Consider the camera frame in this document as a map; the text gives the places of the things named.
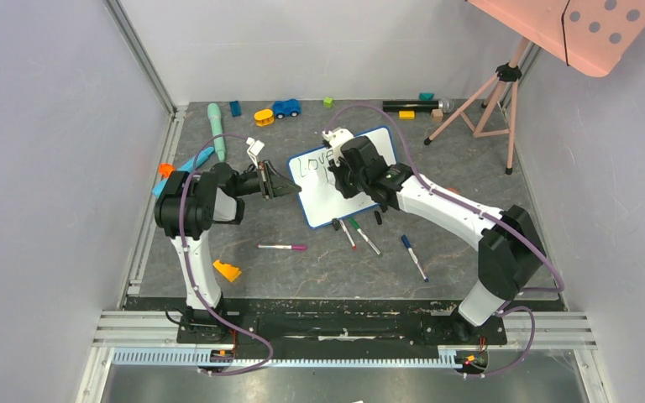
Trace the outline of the tan wooden cube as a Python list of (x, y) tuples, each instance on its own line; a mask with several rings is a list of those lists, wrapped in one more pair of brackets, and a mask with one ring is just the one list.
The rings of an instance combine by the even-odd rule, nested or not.
[(447, 114), (441, 108), (432, 110), (430, 115), (432, 121), (435, 123), (442, 123), (447, 117)]

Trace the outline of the blue toy car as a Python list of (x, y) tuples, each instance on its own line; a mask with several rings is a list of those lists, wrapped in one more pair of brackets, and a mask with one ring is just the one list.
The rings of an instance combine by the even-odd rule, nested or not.
[(272, 111), (275, 119), (283, 119), (299, 116), (302, 113), (302, 108), (299, 101), (292, 98), (285, 101), (275, 101), (272, 104)]

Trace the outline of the light blue toy tube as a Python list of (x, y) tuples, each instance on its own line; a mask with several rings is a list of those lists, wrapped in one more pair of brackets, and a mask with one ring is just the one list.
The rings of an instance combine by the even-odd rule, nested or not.
[[(186, 172), (193, 172), (195, 169), (198, 169), (201, 167), (207, 160), (210, 158), (212, 154), (214, 154), (214, 148), (213, 147), (207, 147), (203, 151), (201, 151), (198, 155), (193, 156), (190, 158), (186, 163), (181, 165), (179, 168), (176, 168), (176, 170), (180, 171), (186, 171)], [(152, 189), (151, 193), (154, 197), (159, 197), (160, 193), (165, 187), (166, 182), (168, 181), (169, 178), (167, 179), (161, 179)]]

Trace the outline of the pink tripod stand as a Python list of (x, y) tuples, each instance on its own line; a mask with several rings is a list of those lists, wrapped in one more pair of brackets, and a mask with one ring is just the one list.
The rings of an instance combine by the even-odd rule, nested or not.
[[(438, 137), (452, 122), (457, 118), (461, 118), (469, 129), (472, 130), (474, 138), (484, 138), (506, 135), (507, 140), (507, 157), (505, 173), (511, 175), (514, 171), (514, 155), (515, 155), (515, 140), (516, 140), (516, 118), (517, 118), (517, 98), (522, 79), (522, 70), (519, 67), (521, 58), (525, 54), (530, 40), (521, 37), (521, 40), (508, 62), (496, 67), (495, 73), (491, 78), (477, 90), (469, 99), (466, 100), (460, 107), (457, 107), (442, 124), (428, 135), (424, 141), (424, 145), (430, 145), (432, 141)], [(506, 93), (506, 89), (510, 90), (510, 111), (507, 117), (507, 128), (485, 131), (485, 126), (490, 119), (490, 115), (496, 107), (500, 106), (501, 95)], [(481, 103), (483, 112), (480, 119), (474, 123), (468, 117), (466, 110), (473, 102), (478, 100), (481, 95), (489, 93), (489, 96)]]

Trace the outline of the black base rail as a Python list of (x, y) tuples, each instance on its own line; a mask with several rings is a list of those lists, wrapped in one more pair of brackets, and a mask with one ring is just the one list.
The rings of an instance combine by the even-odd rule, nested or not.
[(129, 297), (126, 311), (161, 311), (176, 325), (176, 342), (211, 344), (222, 358), (430, 359), (438, 346), (506, 346), (499, 317), (476, 329), (456, 314), (455, 300), (225, 298), (218, 313), (194, 313), (182, 297)]

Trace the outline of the pink whiteboard marker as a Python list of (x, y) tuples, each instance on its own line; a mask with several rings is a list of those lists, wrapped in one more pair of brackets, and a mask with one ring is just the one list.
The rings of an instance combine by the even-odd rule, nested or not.
[(306, 251), (307, 246), (303, 244), (257, 244), (258, 249), (280, 249), (280, 250), (295, 250)]

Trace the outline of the teal block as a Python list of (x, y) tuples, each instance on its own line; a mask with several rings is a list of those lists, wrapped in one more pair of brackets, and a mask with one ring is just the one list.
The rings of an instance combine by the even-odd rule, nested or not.
[(433, 92), (420, 92), (418, 94), (418, 99), (422, 101), (431, 101), (434, 99), (434, 93)]

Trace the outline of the black cylinder flashlight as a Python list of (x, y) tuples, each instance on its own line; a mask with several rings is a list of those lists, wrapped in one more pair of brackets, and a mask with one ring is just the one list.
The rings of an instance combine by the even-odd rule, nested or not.
[(440, 109), (443, 113), (450, 113), (455, 109), (455, 101), (441, 98), (432, 100), (384, 100), (382, 102), (382, 110), (388, 113), (400, 111), (430, 113), (437, 109)]

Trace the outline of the green whiteboard marker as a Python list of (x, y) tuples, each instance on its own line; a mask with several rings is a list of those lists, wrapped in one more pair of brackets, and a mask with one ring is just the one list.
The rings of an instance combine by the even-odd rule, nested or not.
[(354, 230), (359, 234), (359, 236), (372, 248), (372, 250), (376, 253), (377, 256), (381, 257), (383, 255), (383, 253), (374, 244), (374, 242), (369, 238), (369, 236), (362, 229), (362, 227), (358, 224), (358, 222), (352, 217), (349, 219), (349, 221), (352, 224)]

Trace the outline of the blue whiteboard marker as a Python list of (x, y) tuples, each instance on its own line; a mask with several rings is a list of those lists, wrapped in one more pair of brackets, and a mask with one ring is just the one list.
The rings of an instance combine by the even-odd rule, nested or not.
[(414, 265), (418, 269), (420, 275), (422, 276), (423, 281), (425, 283), (428, 283), (429, 278), (428, 278), (427, 274), (425, 273), (424, 268), (422, 267), (421, 262), (419, 261), (417, 255), (416, 255), (416, 253), (415, 253), (415, 251), (414, 251), (414, 249), (412, 247), (412, 244), (411, 244), (410, 240), (408, 239), (408, 237), (405, 234), (402, 234), (401, 235), (401, 241), (402, 241), (404, 247), (406, 248), (407, 252), (409, 253), (409, 255), (410, 255), (411, 259), (412, 259), (412, 262), (414, 263)]

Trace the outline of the red whiteboard marker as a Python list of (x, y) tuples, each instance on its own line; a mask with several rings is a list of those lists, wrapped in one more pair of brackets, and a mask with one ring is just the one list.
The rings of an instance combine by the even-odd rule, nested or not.
[(339, 219), (337, 220), (337, 222), (338, 222), (338, 225), (340, 226), (340, 228), (342, 229), (343, 233), (345, 234), (345, 236), (346, 236), (347, 240), (349, 241), (350, 246), (351, 246), (351, 249), (352, 249), (352, 250), (356, 250), (356, 249), (357, 249), (357, 245), (356, 245), (355, 241), (353, 240), (351, 233), (350, 233), (350, 232), (349, 232), (349, 230), (347, 229), (347, 226), (346, 226), (346, 224), (344, 223), (344, 220), (343, 220), (343, 219), (341, 219), (341, 218), (339, 218)]

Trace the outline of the blue framed whiteboard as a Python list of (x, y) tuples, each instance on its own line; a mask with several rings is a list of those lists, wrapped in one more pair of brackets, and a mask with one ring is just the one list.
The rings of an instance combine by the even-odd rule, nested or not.
[[(380, 126), (355, 137), (368, 138), (388, 165), (397, 162), (394, 140), (388, 127)], [(378, 206), (363, 192), (351, 198), (343, 197), (335, 187), (333, 173), (328, 170), (328, 161), (332, 158), (333, 148), (321, 146), (288, 160), (291, 178), (301, 187), (297, 195), (304, 218), (313, 229), (330, 224), (334, 218), (346, 218)]]

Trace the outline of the mint green toy tube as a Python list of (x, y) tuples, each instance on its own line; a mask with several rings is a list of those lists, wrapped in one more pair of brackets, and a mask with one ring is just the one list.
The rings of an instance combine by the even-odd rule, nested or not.
[(222, 137), (223, 115), (220, 107), (216, 103), (209, 103), (207, 105), (207, 117), (211, 125), (214, 152), (220, 162), (225, 162), (227, 150), (224, 137)]

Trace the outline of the yellow wedge block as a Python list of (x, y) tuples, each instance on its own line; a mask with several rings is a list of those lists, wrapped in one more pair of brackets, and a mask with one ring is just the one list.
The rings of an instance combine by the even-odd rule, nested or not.
[(218, 259), (212, 263), (212, 266), (229, 283), (234, 283), (242, 274), (239, 267), (221, 262)]

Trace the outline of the pink perforated panel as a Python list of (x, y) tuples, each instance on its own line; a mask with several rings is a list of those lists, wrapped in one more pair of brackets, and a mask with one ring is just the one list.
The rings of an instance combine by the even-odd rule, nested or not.
[(645, 0), (470, 0), (566, 65), (607, 76), (645, 29)]

